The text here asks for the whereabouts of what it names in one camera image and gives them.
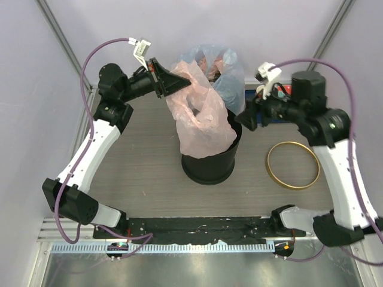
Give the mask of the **black trash bin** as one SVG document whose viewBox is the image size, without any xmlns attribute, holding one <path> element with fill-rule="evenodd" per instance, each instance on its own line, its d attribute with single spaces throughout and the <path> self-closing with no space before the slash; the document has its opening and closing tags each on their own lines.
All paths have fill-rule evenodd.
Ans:
<svg viewBox="0 0 383 287">
<path fill-rule="evenodd" d="M 205 158 L 181 156 L 181 166 L 184 173 L 192 181 L 201 185 L 217 185 L 224 182 L 233 172 L 235 155 L 242 136 L 242 126 L 235 121 L 235 114 L 228 110 L 227 120 L 236 132 L 236 139 L 231 146 L 220 154 Z"/>
</svg>

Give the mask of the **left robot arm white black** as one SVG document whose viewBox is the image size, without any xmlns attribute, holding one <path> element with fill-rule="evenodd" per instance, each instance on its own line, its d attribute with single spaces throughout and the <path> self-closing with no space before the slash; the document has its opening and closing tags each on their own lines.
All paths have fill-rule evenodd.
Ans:
<svg viewBox="0 0 383 287">
<path fill-rule="evenodd" d="M 169 72 L 155 58 L 131 77 L 115 63 L 103 66 L 98 83 L 101 101 L 91 117 L 89 134 L 57 178 L 46 179 L 42 185 L 50 209 L 81 225 L 106 226 L 113 238 L 122 238 L 127 233 L 126 214 L 88 195 L 92 179 L 130 121 L 133 108 L 129 101 L 151 92 L 158 97 L 169 96 L 190 84 L 190 80 Z"/>
</svg>

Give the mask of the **blue plastic bag of bags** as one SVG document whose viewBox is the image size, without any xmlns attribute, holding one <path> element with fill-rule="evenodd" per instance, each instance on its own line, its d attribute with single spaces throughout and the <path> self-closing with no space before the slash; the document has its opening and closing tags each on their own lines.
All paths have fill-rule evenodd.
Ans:
<svg viewBox="0 0 383 287">
<path fill-rule="evenodd" d="M 228 110 L 236 115 L 244 110 L 244 68 L 235 51 L 222 45 L 198 45 L 180 55 L 179 59 L 197 63 Z"/>
</svg>

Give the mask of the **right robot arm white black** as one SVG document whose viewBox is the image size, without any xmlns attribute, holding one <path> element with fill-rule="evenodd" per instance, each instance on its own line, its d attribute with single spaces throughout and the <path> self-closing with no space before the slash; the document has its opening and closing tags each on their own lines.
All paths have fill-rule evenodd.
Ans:
<svg viewBox="0 0 383 287">
<path fill-rule="evenodd" d="M 280 69 L 258 71 L 262 83 L 257 96 L 246 102 L 235 120 L 254 131 L 257 117 L 266 127 L 272 120 L 294 123 L 322 167 L 332 197 L 331 211 L 301 209 L 287 205 L 272 212 L 270 229 L 277 236 L 298 229 L 316 235 L 327 247 L 351 245 L 382 231 L 382 218 L 373 208 L 358 168 L 354 142 L 349 139 L 351 120 L 341 109 L 327 105 L 326 79 L 316 71 L 295 72 L 291 76 L 291 94 L 278 97 Z"/>
</svg>

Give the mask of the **red bowl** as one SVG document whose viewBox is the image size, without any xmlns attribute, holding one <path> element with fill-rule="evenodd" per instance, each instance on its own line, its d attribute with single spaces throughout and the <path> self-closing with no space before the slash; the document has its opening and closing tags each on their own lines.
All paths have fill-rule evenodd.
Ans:
<svg viewBox="0 0 383 287">
<path fill-rule="evenodd" d="M 283 84 L 283 87 L 286 90 L 287 94 L 291 94 L 291 85 Z"/>
</svg>

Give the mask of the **left aluminium frame post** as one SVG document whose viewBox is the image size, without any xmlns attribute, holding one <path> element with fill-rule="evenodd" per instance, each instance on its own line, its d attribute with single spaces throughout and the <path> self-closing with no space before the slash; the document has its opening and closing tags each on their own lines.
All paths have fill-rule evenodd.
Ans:
<svg viewBox="0 0 383 287">
<path fill-rule="evenodd" d="M 75 55 L 71 45 L 69 44 L 69 41 L 67 40 L 65 34 L 63 33 L 62 28 L 60 27 L 59 22 L 57 21 L 56 16 L 52 12 L 48 2 L 46 0 L 36 0 L 35 1 L 38 8 L 42 12 L 42 15 L 44 16 L 45 20 L 47 21 L 48 25 L 50 26 L 51 30 L 53 31 L 53 34 L 55 35 L 58 43 L 60 44 L 61 48 L 63 49 L 64 53 L 66 54 L 70 64 L 78 74 L 78 76 L 81 76 L 81 63 L 78 60 L 77 56 Z"/>
</svg>

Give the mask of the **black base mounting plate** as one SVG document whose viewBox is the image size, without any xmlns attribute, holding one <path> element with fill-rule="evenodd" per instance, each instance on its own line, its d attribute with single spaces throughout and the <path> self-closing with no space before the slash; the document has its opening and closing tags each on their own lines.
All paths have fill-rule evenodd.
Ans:
<svg viewBox="0 0 383 287">
<path fill-rule="evenodd" d="M 153 245 L 228 245 L 263 243 L 266 237 L 305 237 L 302 230 L 279 228 L 261 216 L 129 218 L 122 235 L 139 237 L 151 233 Z"/>
</svg>

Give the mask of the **right aluminium frame post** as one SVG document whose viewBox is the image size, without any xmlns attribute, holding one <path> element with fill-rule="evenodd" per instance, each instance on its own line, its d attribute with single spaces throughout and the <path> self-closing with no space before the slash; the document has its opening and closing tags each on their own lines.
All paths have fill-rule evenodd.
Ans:
<svg viewBox="0 0 383 287">
<path fill-rule="evenodd" d="M 339 28 L 346 19 L 347 15 L 351 11 L 352 7 L 356 3 L 356 0 L 343 0 L 339 8 L 337 9 L 335 16 L 332 18 L 326 32 L 324 33 L 320 44 L 318 45 L 313 58 L 321 59 L 324 56 L 326 50 L 330 47 L 331 42 L 335 38 Z"/>
</svg>

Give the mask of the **aluminium frame post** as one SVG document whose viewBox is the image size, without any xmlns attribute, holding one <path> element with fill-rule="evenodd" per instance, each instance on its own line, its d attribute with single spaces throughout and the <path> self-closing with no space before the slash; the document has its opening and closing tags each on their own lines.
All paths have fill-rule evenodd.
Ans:
<svg viewBox="0 0 383 287">
<path fill-rule="evenodd" d="M 59 22 L 57 21 L 56 16 L 52 12 L 48 2 L 46 0 L 36 0 L 35 1 L 38 8 L 42 12 L 42 15 L 44 16 L 45 20 L 47 21 L 48 25 L 50 26 L 51 30 L 53 31 L 53 34 L 55 35 L 58 43 L 60 44 L 61 48 L 63 49 L 64 53 L 66 54 L 70 64 L 78 74 L 78 76 L 81 76 L 81 63 L 78 60 L 77 56 L 75 55 L 71 45 L 69 44 L 69 41 L 67 40 L 65 34 L 63 33 L 62 28 L 60 27 Z"/>
<path fill-rule="evenodd" d="M 331 42 L 335 38 L 339 28 L 346 19 L 347 15 L 351 11 L 352 7 L 356 3 L 356 0 L 343 0 L 339 8 L 337 9 L 335 16 L 332 18 L 326 32 L 324 33 L 320 44 L 318 45 L 313 58 L 321 59 L 324 56 L 326 50 L 330 47 Z"/>
</svg>

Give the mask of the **blue tray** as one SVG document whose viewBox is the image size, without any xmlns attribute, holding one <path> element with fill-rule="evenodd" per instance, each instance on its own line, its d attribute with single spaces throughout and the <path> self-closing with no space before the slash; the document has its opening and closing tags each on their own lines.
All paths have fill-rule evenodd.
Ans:
<svg viewBox="0 0 383 287">
<path fill-rule="evenodd" d="M 282 90 L 281 87 L 278 87 L 278 94 L 280 97 L 283 97 L 284 95 L 284 92 Z M 256 90 L 246 90 L 245 91 L 245 100 L 246 102 L 249 102 L 253 99 L 255 99 L 256 97 L 261 97 L 260 94 L 258 94 L 256 92 Z M 261 126 L 262 125 L 262 116 L 261 116 L 261 113 L 257 113 L 256 115 L 256 121 L 257 121 L 257 125 L 258 126 Z M 282 118 L 278 117 L 278 118 L 273 118 L 270 120 L 269 124 L 279 124 L 279 123 L 287 123 L 285 120 L 283 120 Z"/>
</svg>

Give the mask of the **pink plastic trash bag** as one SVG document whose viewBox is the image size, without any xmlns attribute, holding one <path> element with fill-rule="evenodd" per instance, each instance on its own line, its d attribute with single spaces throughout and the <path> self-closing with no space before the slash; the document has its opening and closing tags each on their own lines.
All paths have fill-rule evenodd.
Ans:
<svg viewBox="0 0 383 287">
<path fill-rule="evenodd" d="M 191 84 L 167 96 L 167 106 L 175 120 L 180 153 L 205 158 L 225 152 L 236 139 L 228 122 L 228 111 L 219 94 L 195 61 L 178 62 L 172 73 Z"/>
</svg>

